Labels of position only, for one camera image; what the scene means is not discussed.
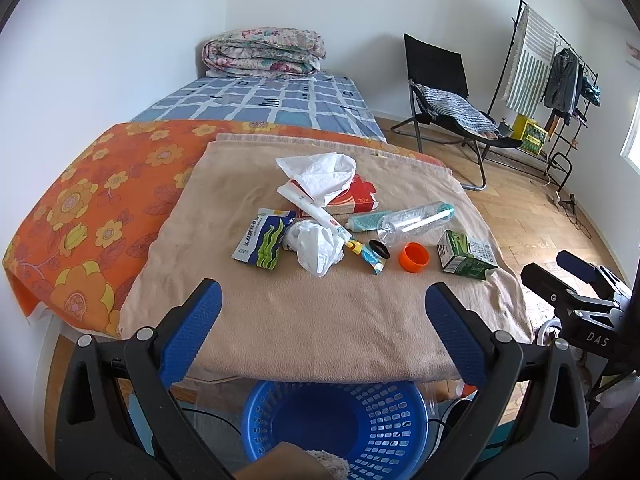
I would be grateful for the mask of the green white milk carton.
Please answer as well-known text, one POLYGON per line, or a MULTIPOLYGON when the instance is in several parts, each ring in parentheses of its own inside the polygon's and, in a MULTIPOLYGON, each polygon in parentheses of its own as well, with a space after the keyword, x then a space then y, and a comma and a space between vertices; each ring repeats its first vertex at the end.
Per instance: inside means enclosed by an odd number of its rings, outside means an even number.
POLYGON ((445 230, 436 248, 445 273, 486 281, 498 269, 491 246, 466 234, 445 230))

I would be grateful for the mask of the orange plastic cap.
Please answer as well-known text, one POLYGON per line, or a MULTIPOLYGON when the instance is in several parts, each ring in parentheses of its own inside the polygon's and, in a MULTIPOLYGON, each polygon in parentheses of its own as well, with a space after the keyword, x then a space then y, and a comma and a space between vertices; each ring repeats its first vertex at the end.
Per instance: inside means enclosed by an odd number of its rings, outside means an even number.
POLYGON ((410 242, 405 244, 398 256, 400 266, 409 273, 420 273, 430 263, 430 253, 421 244, 410 242))

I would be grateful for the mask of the blue seaweed soup packet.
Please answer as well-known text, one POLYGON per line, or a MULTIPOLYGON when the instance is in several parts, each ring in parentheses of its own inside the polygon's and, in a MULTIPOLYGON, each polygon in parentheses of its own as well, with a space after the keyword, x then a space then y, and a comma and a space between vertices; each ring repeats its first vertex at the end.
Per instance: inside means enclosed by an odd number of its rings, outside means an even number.
POLYGON ((279 261, 284 234, 295 219, 294 210, 260 208, 231 258, 256 268, 273 270, 279 261))

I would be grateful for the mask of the clear plastic bottle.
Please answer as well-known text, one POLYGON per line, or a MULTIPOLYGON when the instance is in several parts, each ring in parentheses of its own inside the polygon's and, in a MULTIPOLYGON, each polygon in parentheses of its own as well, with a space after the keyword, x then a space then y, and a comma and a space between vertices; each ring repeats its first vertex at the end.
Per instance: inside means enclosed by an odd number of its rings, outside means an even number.
POLYGON ((436 202, 386 214, 378 222, 378 240, 387 247, 412 242, 454 218, 454 206, 436 202))

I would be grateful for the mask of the white wet wipe packet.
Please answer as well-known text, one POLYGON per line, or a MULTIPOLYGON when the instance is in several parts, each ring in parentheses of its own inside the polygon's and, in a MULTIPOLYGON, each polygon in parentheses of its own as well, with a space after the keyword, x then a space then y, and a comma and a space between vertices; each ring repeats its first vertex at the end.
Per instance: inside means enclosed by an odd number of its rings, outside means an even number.
POLYGON ((365 261, 375 274, 380 274, 385 266, 386 260, 377 255, 371 248, 358 242, 352 237, 344 226, 339 224, 323 208, 314 204, 311 198, 301 190, 295 183, 288 182, 278 188, 278 193, 286 200, 294 204, 299 210, 308 214, 309 220, 314 220, 320 226, 329 228, 341 240, 344 240, 344 249, 353 252, 365 261))

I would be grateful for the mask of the teal cream tube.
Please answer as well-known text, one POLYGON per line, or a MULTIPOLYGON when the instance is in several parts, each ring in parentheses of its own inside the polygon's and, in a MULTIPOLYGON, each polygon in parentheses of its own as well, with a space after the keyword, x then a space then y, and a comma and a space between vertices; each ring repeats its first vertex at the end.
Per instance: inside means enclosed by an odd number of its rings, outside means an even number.
POLYGON ((390 210, 375 210, 354 214, 346 221, 346 229, 354 233, 373 232, 378 229, 381 220, 390 214, 390 210))

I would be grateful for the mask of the red cardboard box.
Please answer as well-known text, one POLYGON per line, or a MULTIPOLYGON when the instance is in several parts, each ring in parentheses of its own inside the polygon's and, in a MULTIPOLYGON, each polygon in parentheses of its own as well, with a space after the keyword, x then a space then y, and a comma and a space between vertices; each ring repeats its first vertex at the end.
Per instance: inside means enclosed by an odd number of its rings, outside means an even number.
POLYGON ((359 174, 355 174, 349 188, 334 197, 326 206, 326 211, 332 216, 374 211, 378 208, 375 193, 376 187, 372 182, 363 180, 359 174))

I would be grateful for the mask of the large white tissue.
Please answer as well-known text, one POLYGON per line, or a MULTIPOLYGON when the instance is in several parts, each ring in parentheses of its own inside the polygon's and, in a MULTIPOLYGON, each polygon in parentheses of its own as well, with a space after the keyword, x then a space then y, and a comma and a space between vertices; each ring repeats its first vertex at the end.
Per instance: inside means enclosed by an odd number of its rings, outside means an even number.
POLYGON ((355 159, 335 152, 281 157, 276 164, 320 207, 328 206, 349 188, 357 169, 355 159))

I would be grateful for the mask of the black clothes rack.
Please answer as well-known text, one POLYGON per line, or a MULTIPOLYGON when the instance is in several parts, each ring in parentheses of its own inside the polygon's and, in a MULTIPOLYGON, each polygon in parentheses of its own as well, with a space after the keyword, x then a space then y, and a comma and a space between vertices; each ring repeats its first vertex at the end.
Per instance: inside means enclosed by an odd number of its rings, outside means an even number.
POLYGON ((513 155, 488 148, 497 165, 545 180, 561 191, 573 173, 570 159, 588 128, 590 108, 601 104, 599 74, 551 23, 526 0, 518 0, 512 32, 491 105, 514 114, 503 122, 513 155))

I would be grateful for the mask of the dark hanging jacket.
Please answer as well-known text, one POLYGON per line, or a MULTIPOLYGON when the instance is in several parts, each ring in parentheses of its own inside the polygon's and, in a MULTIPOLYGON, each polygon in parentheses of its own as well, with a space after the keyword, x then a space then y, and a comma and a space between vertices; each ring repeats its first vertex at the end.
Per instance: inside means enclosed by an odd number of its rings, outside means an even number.
POLYGON ((578 56, 570 49, 561 50, 553 58, 542 102, 567 125, 574 113, 581 82, 582 63, 578 56))

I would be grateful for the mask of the black white chair cushion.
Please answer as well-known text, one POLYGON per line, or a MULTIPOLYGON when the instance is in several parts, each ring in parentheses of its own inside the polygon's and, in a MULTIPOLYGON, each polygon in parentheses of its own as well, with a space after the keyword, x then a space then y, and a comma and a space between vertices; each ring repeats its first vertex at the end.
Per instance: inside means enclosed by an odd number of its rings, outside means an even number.
POLYGON ((485 139, 498 139, 499 127, 457 93, 414 84, 419 106, 433 118, 452 119, 465 132, 485 139))

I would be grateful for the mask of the black folding chair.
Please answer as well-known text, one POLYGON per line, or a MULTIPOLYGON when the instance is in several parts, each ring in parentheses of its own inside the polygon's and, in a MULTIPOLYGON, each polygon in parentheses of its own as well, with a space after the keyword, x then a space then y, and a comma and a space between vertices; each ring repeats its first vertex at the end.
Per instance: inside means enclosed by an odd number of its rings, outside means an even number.
POLYGON ((487 188, 485 159, 491 148, 515 150, 522 145, 500 130, 488 113, 482 112, 469 101, 462 55, 427 44, 408 34, 404 36, 408 74, 410 117, 390 127, 390 131, 405 136, 402 128, 413 126, 409 134, 416 147, 423 150, 427 140, 421 134, 423 126, 435 125, 457 136, 450 145, 468 146, 476 156, 482 183, 468 183, 468 191, 480 192, 487 188))

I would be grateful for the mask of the striped hanging towel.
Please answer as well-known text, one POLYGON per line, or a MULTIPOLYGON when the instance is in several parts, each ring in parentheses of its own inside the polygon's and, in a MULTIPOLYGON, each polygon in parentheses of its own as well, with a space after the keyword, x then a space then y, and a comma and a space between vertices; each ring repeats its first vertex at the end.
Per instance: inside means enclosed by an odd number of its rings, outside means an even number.
POLYGON ((506 107, 532 118, 549 78, 558 32, 528 4, 524 6, 514 40, 514 55, 503 99, 506 107))

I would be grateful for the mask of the blue checked mattress cover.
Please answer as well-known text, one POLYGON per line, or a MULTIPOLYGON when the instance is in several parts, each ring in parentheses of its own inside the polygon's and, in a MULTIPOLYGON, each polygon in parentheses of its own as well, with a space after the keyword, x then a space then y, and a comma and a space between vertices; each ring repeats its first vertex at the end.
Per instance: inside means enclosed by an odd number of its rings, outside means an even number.
POLYGON ((236 120, 386 140, 356 84, 328 73, 277 78, 207 75, 160 99, 134 119, 236 120))

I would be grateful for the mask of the folded floral quilt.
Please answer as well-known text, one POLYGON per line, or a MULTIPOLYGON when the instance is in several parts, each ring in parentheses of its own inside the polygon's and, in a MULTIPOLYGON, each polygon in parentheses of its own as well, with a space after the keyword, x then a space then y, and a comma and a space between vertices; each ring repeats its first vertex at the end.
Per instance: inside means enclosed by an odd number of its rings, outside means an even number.
POLYGON ((293 27, 256 27, 222 32, 203 44, 203 64, 232 76, 306 77, 326 58, 322 36, 293 27))

